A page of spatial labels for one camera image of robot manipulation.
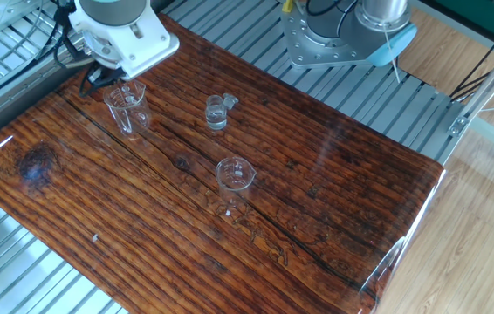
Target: wooden floor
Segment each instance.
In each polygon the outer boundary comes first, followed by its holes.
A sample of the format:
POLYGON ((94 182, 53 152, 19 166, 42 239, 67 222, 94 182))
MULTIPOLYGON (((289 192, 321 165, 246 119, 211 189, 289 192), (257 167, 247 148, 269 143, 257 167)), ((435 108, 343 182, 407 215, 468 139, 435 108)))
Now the wooden floor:
MULTIPOLYGON (((450 93, 487 48, 414 13, 418 38, 401 68, 450 93)), ((477 76, 493 65, 494 56, 477 76)), ((494 112, 481 117, 494 125, 494 112)), ((378 313, 494 313, 494 145, 469 131, 446 168, 378 313)))

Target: black cable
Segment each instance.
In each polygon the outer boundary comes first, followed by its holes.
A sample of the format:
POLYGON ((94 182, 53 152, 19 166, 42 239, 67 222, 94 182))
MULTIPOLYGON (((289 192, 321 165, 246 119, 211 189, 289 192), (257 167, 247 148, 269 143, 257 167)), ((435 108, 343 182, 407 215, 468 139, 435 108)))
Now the black cable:
POLYGON ((336 7, 341 0, 333 0, 333 1, 334 1, 333 5, 329 6, 328 8, 326 8, 324 10, 320 10, 318 12, 311 12, 311 9, 309 9, 309 7, 310 7, 309 3, 311 3, 311 0, 307 0, 307 3, 305 4, 305 10, 307 11, 307 15, 312 16, 312 17, 321 16, 321 15, 327 13, 328 11, 334 9, 334 7, 336 7))
POLYGON ((121 68, 110 70, 103 67, 103 65, 99 64, 98 62, 94 62, 88 67, 86 74, 80 82, 79 95, 82 98, 87 97, 91 93, 99 90, 102 87, 110 86, 116 83, 123 76, 125 76, 125 72, 121 68), (90 76, 95 71, 101 71, 101 73, 100 76, 92 82, 90 81, 90 76), (86 82, 90 83, 90 88, 87 91, 84 91, 86 82))
POLYGON ((482 75, 482 76, 481 76, 481 77, 479 77, 479 78, 475 78, 475 79, 471 80, 470 82, 468 82, 468 83, 466 83, 466 84, 462 85, 462 86, 461 86, 461 88, 460 88, 460 90, 462 91, 464 88, 466 88, 466 87, 468 87, 468 86, 470 86, 470 85, 472 85, 472 84, 474 84, 474 83, 477 83, 477 82, 479 82, 479 81, 484 81, 484 79, 485 79, 485 78, 487 78, 487 77, 488 77, 488 75, 490 75, 490 73, 491 73, 491 71, 489 71, 489 72, 485 73, 484 75, 482 75))
POLYGON ((355 9, 355 5, 358 3, 357 1, 354 1, 350 7, 348 8, 348 10, 342 10, 341 8, 338 7, 338 5, 341 3, 341 1, 338 1, 338 3, 336 4, 336 9, 338 9, 340 12, 344 13, 344 14, 348 14, 350 12, 353 11, 353 9, 355 9))
POLYGON ((42 48, 41 51, 38 54, 38 57, 39 58, 41 58, 47 52, 47 46, 53 41, 53 38, 55 37, 55 34, 57 34, 57 29, 58 29, 58 23, 55 22, 55 25, 53 25, 53 31, 51 31, 51 34, 49 34, 49 37, 45 41, 44 48, 42 48))
POLYGON ((452 97, 450 99, 450 101, 455 101, 457 99, 461 99, 462 97, 468 97, 470 95, 470 93, 474 92, 482 83, 483 83, 483 81, 475 83, 471 88, 467 89, 464 92, 461 92, 460 94, 456 95, 455 97, 452 97))
POLYGON ((58 64, 58 66, 65 69, 66 65, 58 59, 58 49, 61 47, 61 44, 63 44, 63 36, 58 38, 57 43, 53 47, 53 58, 55 59, 55 63, 58 64))
POLYGON ((465 88, 464 83, 472 76, 472 74, 474 74, 474 72, 477 70, 477 68, 480 67, 480 65, 485 61, 485 59, 488 58, 488 56, 490 56, 490 54, 493 52, 494 50, 494 44, 491 46, 491 48, 485 53, 485 55, 482 57, 482 59, 480 59, 480 61, 476 64, 476 66, 474 66, 474 68, 472 69, 472 71, 470 71, 470 73, 468 73, 468 75, 466 76, 466 78, 464 78, 460 84, 455 88, 455 90, 453 91, 453 93, 450 94, 450 97, 451 98, 455 98, 455 94, 457 94, 458 92, 462 91, 462 89, 465 88))

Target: wooden table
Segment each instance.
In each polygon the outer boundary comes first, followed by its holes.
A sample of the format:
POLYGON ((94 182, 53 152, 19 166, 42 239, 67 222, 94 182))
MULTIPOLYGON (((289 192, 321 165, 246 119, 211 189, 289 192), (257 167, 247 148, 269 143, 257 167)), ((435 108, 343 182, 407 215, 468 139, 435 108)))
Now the wooden table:
POLYGON ((67 81, 0 131, 0 207, 134 313, 371 310, 442 167, 161 20, 181 47, 140 78, 150 130, 126 138, 67 81), (240 103, 213 132, 224 92, 240 103), (257 177, 225 213, 233 155, 257 177))

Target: clear plastic cup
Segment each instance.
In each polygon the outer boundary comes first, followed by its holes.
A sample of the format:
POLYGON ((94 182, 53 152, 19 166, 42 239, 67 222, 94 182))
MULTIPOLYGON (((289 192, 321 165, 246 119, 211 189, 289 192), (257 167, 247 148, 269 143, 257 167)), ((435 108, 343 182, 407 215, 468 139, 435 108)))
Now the clear plastic cup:
POLYGON ((206 123, 212 130, 222 130, 228 123, 228 108, 222 97, 212 95, 206 100, 206 123))
POLYGON ((146 86, 139 81, 111 85, 104 91, 104 101, 125 135, 136 135, 150 127, 151 113, 144 97, 146 86))
POLYGON ((249 186, 255 175, 255 168, 241 157, 230 157, 220 161, 216 167, 220 197, 230 204, 248 200, 249 186))

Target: transparent cup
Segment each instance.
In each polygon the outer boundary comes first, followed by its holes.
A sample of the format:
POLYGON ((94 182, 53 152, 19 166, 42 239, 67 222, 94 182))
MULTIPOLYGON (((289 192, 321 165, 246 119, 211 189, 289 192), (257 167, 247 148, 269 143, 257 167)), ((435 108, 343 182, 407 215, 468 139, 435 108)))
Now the transparent cup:
POLYGON ((228 204, 248 200, 249 186, 255 175, 255 168, 241 157, 230 157, 220 161, 216 167, 220 197, 228 204))
POLYGON ((104 101, 125 135, 136 135, 150 127, 152 114, 145 91, 146 86, 136 80, 111 85, 104 91, 104 101))
POLYGON ((223 105, 226 106, 226 108, 228 108, 228 110, 233 108, 233 106, 238 102, 239 102, 239 99, 237 99, 237 97, 232 95, 232 94, 225 93, 223 95, 223 105))
POLYGON ((206 100, 206 123, 212 130, 222 130, 228 123, 228 108, 222 97, 212 95, 206 100))

